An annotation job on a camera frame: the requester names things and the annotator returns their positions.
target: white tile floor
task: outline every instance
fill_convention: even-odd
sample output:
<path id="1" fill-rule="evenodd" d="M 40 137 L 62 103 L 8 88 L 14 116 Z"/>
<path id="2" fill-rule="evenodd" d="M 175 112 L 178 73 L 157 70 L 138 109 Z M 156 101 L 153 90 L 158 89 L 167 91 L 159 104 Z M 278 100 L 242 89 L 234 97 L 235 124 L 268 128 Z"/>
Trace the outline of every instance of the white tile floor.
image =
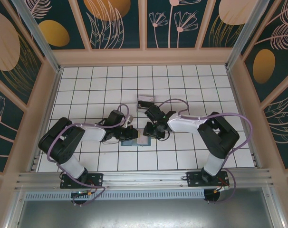
<path id="1" fill-rule="evenodd" d="M 97 123 L 125 103 L 134 127 L 149 121 L 136 112 L 138 94 L 154 95 L 157 104 L 170 98 L 186 100 L 190 115 L 238 112 L 224 66 L 103 66 L 64 69 L 49 128 L 61 117 L 75 123 Z M 167 103 L 161 109 L 179 111 L 183 103 Z M 239 131 L 239 145 L 245 134 L 238 117 L 227 120 Z M 149 147 L 124 147 L 100 142 L 82 142 L 75 156 L 89 171 L 145 171 L 202 168 L 209 151 L 199 135 L 172 133 L 165 142 L 152 139 Z M 248 145 L 232 155 L 225 167 L 254 167 Z M 57 171 L 41 154 L 38 172 Z"/>

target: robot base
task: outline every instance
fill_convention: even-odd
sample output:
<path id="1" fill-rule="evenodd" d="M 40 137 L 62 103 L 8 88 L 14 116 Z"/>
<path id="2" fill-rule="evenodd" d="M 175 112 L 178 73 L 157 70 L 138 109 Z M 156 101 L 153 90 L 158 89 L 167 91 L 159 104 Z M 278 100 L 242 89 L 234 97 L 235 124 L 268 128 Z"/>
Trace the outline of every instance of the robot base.
<path id="1" fill-rule="evenodd" d="M 187 181 L 188 187 L 218 187 L 222 185 L 219 180 L 221 178 L 227 185 L 230 185 L 228 173 L 226 171 L 220 171 L 214 180 L 207 183 L 202 179 L 202 172 L 187 172 L 186 177 L 183 180 Z"/>
<path id="2" fill-rule="evenodd" d="M 103 174 L 102 173 L 89 173 L 85 184 L 102 186 Z M 88 187 L 75 183 L 66 174 L 63 174 L 61 177 L 60 188 L 61 189 L 89 189 Z"/>

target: gray floor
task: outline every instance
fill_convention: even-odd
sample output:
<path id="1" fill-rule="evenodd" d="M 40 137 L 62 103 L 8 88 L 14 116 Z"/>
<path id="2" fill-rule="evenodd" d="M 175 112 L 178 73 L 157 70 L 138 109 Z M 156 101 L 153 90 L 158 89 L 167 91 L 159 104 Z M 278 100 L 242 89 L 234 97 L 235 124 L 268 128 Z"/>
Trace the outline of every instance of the gray floor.
<path id="1" fill-rule="evenodd" d="M 19 228 L 269 228 L 262 193 L 240 189 L 227 203 L 202 199 L 100 200 L 86 207 L 66 201 L 26 202 Z"/>

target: small box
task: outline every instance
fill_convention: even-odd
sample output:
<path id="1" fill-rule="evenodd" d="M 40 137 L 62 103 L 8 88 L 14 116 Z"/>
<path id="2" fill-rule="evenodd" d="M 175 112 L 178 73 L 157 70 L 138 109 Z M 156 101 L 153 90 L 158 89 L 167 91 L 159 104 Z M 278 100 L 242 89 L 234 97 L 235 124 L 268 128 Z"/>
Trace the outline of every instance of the small box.
<path id="1" fill-rule="evenodd" d="M 144 113 L 154 105 L 154 96 L 152 95 L 138 95 L 137 112 Z"/>

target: purple cable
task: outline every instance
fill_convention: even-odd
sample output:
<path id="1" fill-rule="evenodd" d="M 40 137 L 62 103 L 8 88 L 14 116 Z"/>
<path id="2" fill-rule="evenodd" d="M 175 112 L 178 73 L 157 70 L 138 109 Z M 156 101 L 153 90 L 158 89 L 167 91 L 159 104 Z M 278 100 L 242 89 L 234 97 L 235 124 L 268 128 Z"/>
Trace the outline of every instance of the purple cable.
<path id="1" fill-rule="evenodd" d="M 91 202 L 94 201 L 96 198 L 98 198 L 98 197 L 106 190 L 106 188 L 103 187 L 103 186 L 93 186 L 93 185 L 89 185 L 89 184 L 84 184 L 84 183 L 78 181 L 77 179 L 75 179 L 74 177 L 72 177 L 60 164 L 58 164 L 55 160 L 50 159 L 51 151 L 52 151 L 55 143 L 58 141 L 58 139 L 59 139 L 69 128 L 71 128 L 71 127 L 73 127 L 73 126 L 113 128 L 113 127 L 117 127 L 117 126 L 123 125 L 123 124 L 126 122 L 127 117 L 129 116 L 129 108 L 128 108 L 128 106 L 125 105 L 125 104 L 120 104 L 117 109 L 119 110 L 119 108 L 120 108 L 121 106 L 125 106 L 125 107 L 127 108 L 127 115 L 126 115 L 126 118 L 124 118 L 124 120 L 121 121 L 120 123 L 118 123 L 118 124 L 116 124 L 116 125 L 113 125 L 113 126 L 101 126 L 101 125 L 98 125 L 98 124 L 91 124 L 91 123 L 73 123 L 73 124 L 71 124 L 71 125 L 68 125 L 66 128 L 64 128 L 64 129 L 55 137 L 54 141 L 52 142 L 52 144 L 51 144 L 50 147 L 49 147 L 49 150 L 48 150 L 48 152 L 47 152 L 47 160 L 48 160 L 49 162 L 55 163 L 55 164 L 56 164 L 65 174 L 67 174 L 67 176 L 68 176 L 69 178 L 71 178 L 74 182 L 76 182 L 76 183 L 78 183 L 78 184 L 80 184 L 80 185 L 83 185 L 83 186 L 85 186 L 85 187 L 92 188 L 92 189 L 103 189 L 103 190 L 102 190 L 99 194 L 97 194 L 94 198 L 92 198 L 91 200 L 86 201 L 86 202 L 83 203 L 83 204 L 76 204 L 76 203 L 74 202 L 74 199 L 75 199 L 76 196 L 77 196 L 77 195 L 76 195 L 76 196 L 72 199 L 72 202 L 74 203 L 75 206 L 78 205 L 79 207 L 81 207 L 82 205 L 85 206 L 85 205 L 91 203 Z"/>
<path id="2" fill-rule="evenodd" d="M 222 167 L 224 170 L 226 170 L 226 171 L 231 175 L 231 177 L 233 178 L 233 182 L 234 182 L 234 190 L 233 190 L 233 193 L 232 193 L 227 199 L 225 199 L 225 200 L 222 200 L 222 201 L 211 201 L 211 202 L 213 202 L 213 203 L 224 203 L 224 202 L 227 202 L 227 201 L 230 200 L 230 199 L 234 196 L 234 194 L 235 194 L 235 191 L 236 191 L 236 179 L 235 179 L 235 177 L 233 176 L 232 172 L 229 171 L 228 169 L 224 168 L 223 166 L 224 166 L 224 164 L 226 163 L 227 159 L 229 158 L 229 156 L 230 156 L 232 153 L 234 153 L 236 150 L 240 149 L 242 146 L 244 146 L 245 144 L 247 144 L 247 143 L 250 141 L 250 139 L 251 139 L 251 137 L 252 137 L 252 135 L 253 135 L 253 126 L 252 126 L 252 123 L 249 121 L 249 119 L 248 119 L 247 117 L 245 117 L 245 116 L 243 116 L 243 115 L 240 115 L 240 114 L 237 114 L 237 113 L 221 113 L 221 114 L 208 115 L 208 116 L 203 116 L 203 117 L 183 116 L 183 115 L 181 115 L 181 113 L 182 113 L 182 112 L 185 112 L 185 111 L 188 111 L 189 108 L 190 108 L 190 106 L 188 105 L 188 103 L 187 103 L 186 101 L 184 101 L 184 100 L 182 100 L 182 99 L 178 99 L 178 98 L 168 99 L 168 100 L 164 101 L 163 103 L 161 103 L 161 104 L 159 105 L 159 107 L 161 107 L 163 104 L 165 104 L 165 103 L 167 103 L 167 102 L 169 102 L 169 101 L 172 101 L 172 100 L 181 101 L 181 102 L 184 102 L 184 103 L 186 104 L 187 108 L 186 108 L 186 109 L 183 109 L 183 110 L 181 110 L 181 111 L 178 112 L 178 115 L 179 115 L 181 118 L 184 118 L 184 119 L 188 119 L 188 120 L 207 120 L 207 119 L 214 118 L 214 117 L 219 117 L 219 116 L 238 116 L 238 117 L 244 119 L 244 120 L 249 124 L 249 126 L 250 126 L 250 133 L 249 133 L 247 139 L 246 139 L 243 143 L 241 143 L 239 146 L 237 146 L 235 149 L 231 150 L 231 151 L 228 153 L 228 155 L 227 155 L 226 158 L 224 159 L 224 161 L 223 161 L 223 163 L 222 163 L 222 166 L 221 166 L 221 167 Z"/>

